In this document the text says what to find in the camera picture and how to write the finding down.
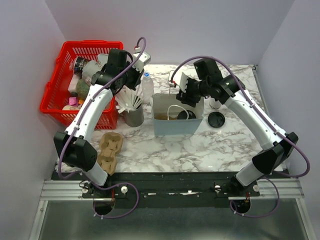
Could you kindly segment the stack of white paper cups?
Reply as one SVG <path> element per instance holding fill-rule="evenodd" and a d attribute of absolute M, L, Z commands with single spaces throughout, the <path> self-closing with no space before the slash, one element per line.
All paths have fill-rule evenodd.
<path fill-rule="evenodd" d="M 209 106 L 213 110 L 218 110 L 222 106 L 222 104 L 218 100 L 211 98 L 209 100 Z"/>

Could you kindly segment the light blue paper bag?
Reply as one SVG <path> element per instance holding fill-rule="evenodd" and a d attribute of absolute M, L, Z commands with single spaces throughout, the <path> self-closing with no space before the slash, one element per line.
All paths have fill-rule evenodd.
<path fill-rule="evenodd" d="M 195 119 L 177 119 L 177 120 L 157 120 L 154 115 L 158 113 L 167 113 L 168 115 L 178 115 L 181 111 L 192 111 Z M 204 118 L 204 98 L 195 107 L 183 104 L 176 99 L 174 93 L 157 93 L 152 96 L 152 117 L 153 129 L 156 136 L 169 135 L 192 135 L 196 132 Z"/>

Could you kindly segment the black cup lid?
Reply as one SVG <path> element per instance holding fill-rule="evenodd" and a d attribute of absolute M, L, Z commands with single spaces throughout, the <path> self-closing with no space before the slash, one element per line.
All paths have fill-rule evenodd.
<path fill-rule="evenodd" d="M 196 115 L 191 110 L 187 110 L 187 111 L 182 110 L 177 115 L 178 120 L 190 120 L 190 119 L 196 119 L 196 118 L 197 118 Z"/>

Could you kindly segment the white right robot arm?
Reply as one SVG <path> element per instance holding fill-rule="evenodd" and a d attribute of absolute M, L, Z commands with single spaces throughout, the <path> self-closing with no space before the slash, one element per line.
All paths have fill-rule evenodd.
<path fill-rule="evenodd" d="M 214 99 L 242 120 L 262 148 L 230 183 L 230 191 L 241 196 L 252 182 L 281 165 L 291 155 L 299 138 L 294 132 L 287 133 L 275 124 L 233 73 L 222 76 L 214 59 L 200 56 L 193 60 L 198 80 L 177 70 L 170 74 L 170 85 L 179 87 L 176 99 L 191 107 L 195 107 L 202 97 Z"/>

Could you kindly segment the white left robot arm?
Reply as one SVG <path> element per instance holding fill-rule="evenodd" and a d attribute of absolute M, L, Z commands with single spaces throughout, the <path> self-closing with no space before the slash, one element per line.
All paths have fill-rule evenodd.
<path fill-rule="evenodd" d="M 150 56 L 144 48 L 135 47 L 132 62 L 127 61 L 127 51 L 113 48 L 107 63 L 91 77 L 88 95 L 75 119 L 64 132 L 57 132 L 53 138 L 62 163 L 80 169 L 94 184 L 93 191 L 101 198 L 107 197 L 111 185 L 106 182 L 108 173 L 99 165 L 98 152 L 90 144 L 94 129 L 113 96 L 122 87 L 134 90 L 140 83 L 144 66 Z"/>

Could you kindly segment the clear water bottle blue cap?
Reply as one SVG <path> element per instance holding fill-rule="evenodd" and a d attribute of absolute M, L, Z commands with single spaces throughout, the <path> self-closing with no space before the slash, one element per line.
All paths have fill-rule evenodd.
<path fill-rule="evenodd" d="M 150 99 L 154 95 L 154 82 L 153 82 L 153 79 L 151 78 L 150 73 L 145 72 L 143 74 L 143 77 L 141 80 L 141 87 L 142 87 L 144 102 L 150 103 Z"/>

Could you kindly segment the grey metal straw holder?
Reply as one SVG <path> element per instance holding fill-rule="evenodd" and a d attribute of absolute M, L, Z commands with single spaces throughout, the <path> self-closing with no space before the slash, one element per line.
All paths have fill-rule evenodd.
<path fill-rule="evenodd" d="M 129 127 L 139 127 L 144 122 L 143 105 L 140 104 L 136 110 L 124 111 L 124 121 Z"/>

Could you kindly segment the white plastic pouch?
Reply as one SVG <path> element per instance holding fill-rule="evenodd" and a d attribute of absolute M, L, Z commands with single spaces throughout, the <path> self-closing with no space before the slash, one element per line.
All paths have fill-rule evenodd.
<path fill-rule="evenodd" d="M 82 79 L 88 84 L 91 84 L 92 77 L 96 72 L 101 71 L 102 65 L 100 61 L 91 60 L 82 69 Z"/>

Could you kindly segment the green round sponge ball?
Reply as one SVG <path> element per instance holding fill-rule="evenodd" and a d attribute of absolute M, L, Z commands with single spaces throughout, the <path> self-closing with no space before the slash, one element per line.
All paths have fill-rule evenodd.
<path fill-rule="evenodd" d="M 76 92 L 79 98 L 85 99 L 89 94 L 90 86 L 83 80 L 80 79 L 76 85 Z"/>

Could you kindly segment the dark printed can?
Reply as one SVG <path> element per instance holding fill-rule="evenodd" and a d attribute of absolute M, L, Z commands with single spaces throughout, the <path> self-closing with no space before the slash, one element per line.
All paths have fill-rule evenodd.
<path fill-rule="evenodd" d="M 74 60 L 73 64 L 73 73 L 75 75 L 82 75 L 83 68 L 86 66 L 86 64 L 89 62 L 89 59 L 83 58 L 81 56 L 77 56 Z"/>

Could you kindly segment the brown cardboard cup carrier stack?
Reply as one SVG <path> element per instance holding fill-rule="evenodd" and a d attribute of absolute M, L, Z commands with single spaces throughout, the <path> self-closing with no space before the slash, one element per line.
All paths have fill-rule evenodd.
<path fill-rule="evenodd" d="M 121 152 L 123 145 L 123 137 L 115 132 L 105 133 L 99 143 L 101 149 L 97 157 L 100 167 L 112 176 L 116 171 L 117 158 L 116 155 Z"/>

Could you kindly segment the red plastic shopping basket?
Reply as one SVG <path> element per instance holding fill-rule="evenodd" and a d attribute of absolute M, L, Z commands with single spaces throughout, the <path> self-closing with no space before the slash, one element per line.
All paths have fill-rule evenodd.
<path fill-rule="evenodd" d="M 123 48 L 124 45 L 120 41 L 66 41 L 56 58 L 51 79 L 46 84 L 39 106 L 40 112 L 52 116 L 65 126 L 70 125 L 79 112 L 76 105 L 84 102 L 76 96 L 80 79 L 80 75 L 74 73 L 73 64 L 76 58 L 98 61 L 98 54 L 107 54 L 110 49 Z"/>

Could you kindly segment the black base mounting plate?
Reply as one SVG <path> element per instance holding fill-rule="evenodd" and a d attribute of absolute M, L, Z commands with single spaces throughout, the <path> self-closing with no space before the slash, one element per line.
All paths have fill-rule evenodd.
<path fill-rule="evenodd" d="M 231 181 L 234 172 L 118 172 L 108 177 L 106 187 L 124 183 L 121 187 L 102 191 L 85 184 L 85 200 L 92 200 L 99 211 L 137 208 L 226 208 L 229 198 L 249 200 L 260 196 L 258 183 L 236 188 Z"/>

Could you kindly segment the aluminium rail frame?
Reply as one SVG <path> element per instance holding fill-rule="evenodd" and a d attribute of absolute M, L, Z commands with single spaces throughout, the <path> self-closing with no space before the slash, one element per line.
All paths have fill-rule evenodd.
<path fill-rule="evenodd" d="M 40 193 L 40 199 L 37 206 L 36 215 L 29 238 L 38 240 L 44 222 L 45 213 L 49 201 L 85 201 L 82 197 L 82 189 L 79 186 L 79 180 L 46 180 L 44 181 Z M 304 192 L 298 179 L 293 178 L 274 178 L 272 179 L 278 189 L 279 196 L 282 199 L 295 199 L 299 214 L 302 220 L 302 226 L 306 232 L 308 240 L 315 240 L 315 232 L 311 226 L 308 211 L 304 201 Z M 251 196 L 251 200 L 267 200 L 277 197 L 276 190 L 272 183 L 266 179 L 259 180 L 254 190 L 259 190 L 259 196 Z"/>

